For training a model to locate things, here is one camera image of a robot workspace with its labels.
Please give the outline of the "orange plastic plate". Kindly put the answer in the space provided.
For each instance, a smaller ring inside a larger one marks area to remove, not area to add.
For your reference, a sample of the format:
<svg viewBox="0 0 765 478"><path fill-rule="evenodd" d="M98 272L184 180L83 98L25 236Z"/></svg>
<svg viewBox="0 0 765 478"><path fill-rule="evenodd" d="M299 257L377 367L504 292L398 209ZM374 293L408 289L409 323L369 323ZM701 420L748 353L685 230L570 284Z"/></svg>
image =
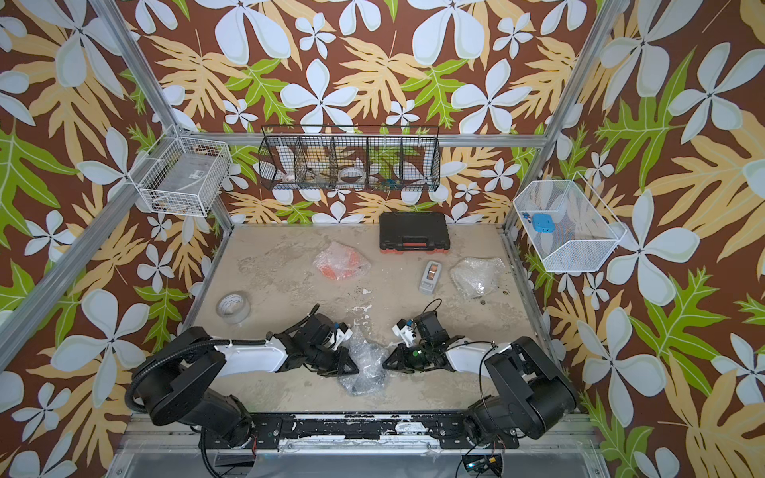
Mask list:
<svg viewBox="0 0 765 478"><path fill-rule="evenodd" d="M329 279L346 280L361 274L366 262L357 252L338 250L320 254L316 267Z"/></svg>

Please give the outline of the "clear bubble wrap sheet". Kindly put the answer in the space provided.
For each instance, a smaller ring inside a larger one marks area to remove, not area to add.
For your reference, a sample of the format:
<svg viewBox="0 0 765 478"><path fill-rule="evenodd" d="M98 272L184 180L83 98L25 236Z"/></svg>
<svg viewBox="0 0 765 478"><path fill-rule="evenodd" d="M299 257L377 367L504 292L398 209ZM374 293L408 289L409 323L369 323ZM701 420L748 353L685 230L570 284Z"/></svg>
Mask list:
<svg viewBox="0 0 765 478"><path fill-rule="evenodd" d="M365 275L372 268L357 249L336 241L315 257L313 265L323 276L337 281Z"/></svg>

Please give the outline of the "black dinner plate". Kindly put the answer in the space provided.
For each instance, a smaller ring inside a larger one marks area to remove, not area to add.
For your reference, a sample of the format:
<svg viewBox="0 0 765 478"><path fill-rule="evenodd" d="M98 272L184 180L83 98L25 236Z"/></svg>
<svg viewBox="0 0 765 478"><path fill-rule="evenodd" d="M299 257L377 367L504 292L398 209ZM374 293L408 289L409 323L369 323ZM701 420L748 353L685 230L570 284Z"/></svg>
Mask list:
<svg viewBox="0 0 765 478"><path fill-rule="evenodd" d="M358 360L360 372L344 382L351 396L365 396L380 392L386 385L386 370L383 368L384 351L371 350L361 354Z"/></svg>

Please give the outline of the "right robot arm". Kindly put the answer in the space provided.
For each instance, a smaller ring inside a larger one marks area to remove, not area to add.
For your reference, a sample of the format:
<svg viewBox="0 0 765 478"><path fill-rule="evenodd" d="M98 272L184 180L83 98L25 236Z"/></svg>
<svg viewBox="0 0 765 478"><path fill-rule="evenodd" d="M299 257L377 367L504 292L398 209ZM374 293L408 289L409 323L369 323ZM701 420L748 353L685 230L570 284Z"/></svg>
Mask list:
<svg viewBox="0 0 765 478"><path fill-rule="evenodd" d="M491 380L498 395L482 392L462 416L461 435L473 445L515 448L520 437L542 437L579 407L571 382L529 337L501 344L453 337L436 311L400 320L392 331L402 341L382 363L385 370L468 372Z"/></svg>

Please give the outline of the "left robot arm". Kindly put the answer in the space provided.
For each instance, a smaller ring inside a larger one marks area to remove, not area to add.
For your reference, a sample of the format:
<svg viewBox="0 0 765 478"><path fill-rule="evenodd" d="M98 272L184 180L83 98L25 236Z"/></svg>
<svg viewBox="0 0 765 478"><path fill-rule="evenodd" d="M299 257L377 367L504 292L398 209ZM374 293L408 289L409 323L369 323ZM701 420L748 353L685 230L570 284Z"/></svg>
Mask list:
<svg viewBox="0 0 765 478"><path fill-rule="evenodd" d="M359 367L344 342L353 331L314 308L304 319L260 340L217 339L192 327L133 372L126 406L157 426L175 422L213 433L231 447L250 440L253 419L235 396L215 392L220 376L308 368L323 378L356 376Z"/></svg>

